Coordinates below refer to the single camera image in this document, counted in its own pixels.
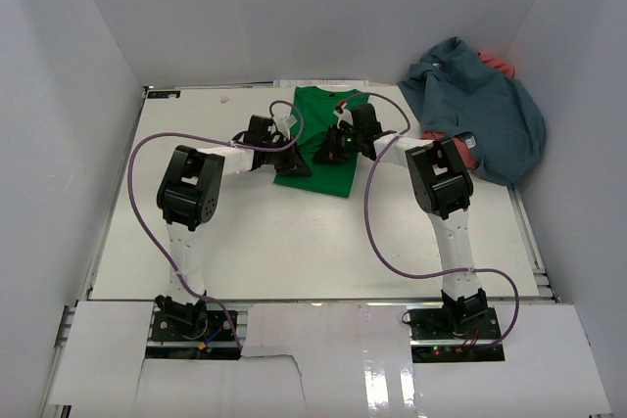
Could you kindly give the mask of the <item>green polo shirt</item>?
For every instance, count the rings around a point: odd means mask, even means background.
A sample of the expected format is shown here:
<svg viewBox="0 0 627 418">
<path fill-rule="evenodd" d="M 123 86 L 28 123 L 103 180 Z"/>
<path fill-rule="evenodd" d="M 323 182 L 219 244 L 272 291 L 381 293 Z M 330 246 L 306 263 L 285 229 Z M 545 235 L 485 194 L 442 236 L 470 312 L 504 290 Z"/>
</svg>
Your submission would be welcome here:
<svg viewBox="0 0 627 418">
<path fill-rule="evenodd" d="M 295 89 L 293 104 L 301 111 L 305 119 L 305 129 L 297 145 L 312 175 L 276 175 L 273 180 L 275 185 L 339 198 L 350 196 L 357 167 L 357 156 L 351 154 L 343 160 L 329 163 L 327 158 L 319 162 L 316 154 L 320 150 L 331 154 L 337 153 L 327 141 L 329 129 L 338 122 L 334 109 L 341 101 L 359 93 L 360 90 L 357 89 L 330 91 L 315 86 Z"/>
</svg>

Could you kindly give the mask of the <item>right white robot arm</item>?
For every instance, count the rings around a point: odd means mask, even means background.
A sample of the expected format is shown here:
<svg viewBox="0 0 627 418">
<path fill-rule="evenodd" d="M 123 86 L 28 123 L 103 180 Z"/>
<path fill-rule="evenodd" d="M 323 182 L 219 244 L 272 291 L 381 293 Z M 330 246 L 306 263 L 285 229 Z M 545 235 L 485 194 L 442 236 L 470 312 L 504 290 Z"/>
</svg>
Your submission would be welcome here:
<svg viewBox="0 0 627 418">
<path fill-rule="evenodd" d="M 454 338 L 467 337 L 488 305 L 474 271 L 468 232 L 473 183 L 454 140 L 384 131 L 371 104 L 352 110 L 341 104 L 334 114 L 338 121 L 329 126 L 313 162 L 341 163 L 361 154 L 374 163 L 392 163 L 409 171 L 414 197 L 432 224 L 444 272 L 443 328 Z"/>
</svg>

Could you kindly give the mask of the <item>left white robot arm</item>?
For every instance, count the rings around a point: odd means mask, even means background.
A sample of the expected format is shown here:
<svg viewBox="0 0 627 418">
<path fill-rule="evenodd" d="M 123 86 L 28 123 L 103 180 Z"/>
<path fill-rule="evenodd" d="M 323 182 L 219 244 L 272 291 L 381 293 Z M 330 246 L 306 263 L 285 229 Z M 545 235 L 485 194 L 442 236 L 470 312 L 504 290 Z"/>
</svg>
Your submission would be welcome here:
<svg viewBox="0 0 627 418">
<path fill-rule="evenodd" d="M 291 132 L 296 123 L 294 116 L 252 116 L 226 146 L 173 151 L 157 193 L 169 237 L 169 289 L 156 303 L 184 338 L 199 339 L 209 329 L 201 242 L 217 211 L 222 178 L 264 165 L 278 176 L 311 176 Z"/>
</svg>

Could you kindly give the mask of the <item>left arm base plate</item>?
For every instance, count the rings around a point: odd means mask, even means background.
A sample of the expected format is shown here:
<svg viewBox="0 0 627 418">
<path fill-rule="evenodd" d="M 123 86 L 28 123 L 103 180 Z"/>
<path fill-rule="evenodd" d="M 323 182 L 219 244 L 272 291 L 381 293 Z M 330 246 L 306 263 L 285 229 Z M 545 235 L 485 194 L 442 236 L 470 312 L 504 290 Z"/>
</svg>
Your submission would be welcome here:
<svg viewBox="0 0 627 418">
<path fill-rule="evenodd" d="M 224 312 L 208 310 L 195 327 L 156 310 L 145 349 L 147 359 L 238 360 L 240 349 Z"/>
</svg>

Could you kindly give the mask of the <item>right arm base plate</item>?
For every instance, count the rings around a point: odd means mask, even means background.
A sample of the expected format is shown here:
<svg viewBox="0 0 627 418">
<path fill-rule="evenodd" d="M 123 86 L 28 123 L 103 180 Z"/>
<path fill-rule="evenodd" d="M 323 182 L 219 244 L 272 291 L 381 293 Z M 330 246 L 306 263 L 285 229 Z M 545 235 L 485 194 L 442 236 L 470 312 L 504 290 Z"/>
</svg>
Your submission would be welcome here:
<svg viewBox="0 0 627 418">
<path fill-rule="evenodd" d="M 502 345 L 489 347 L 501 337 L 496 311 L 489 307 L 467 324 L 454 327 L 442 308 L 407 310 L 401 322 L 410 328 L 414 364 L 504 362 Z"/>
</svg>

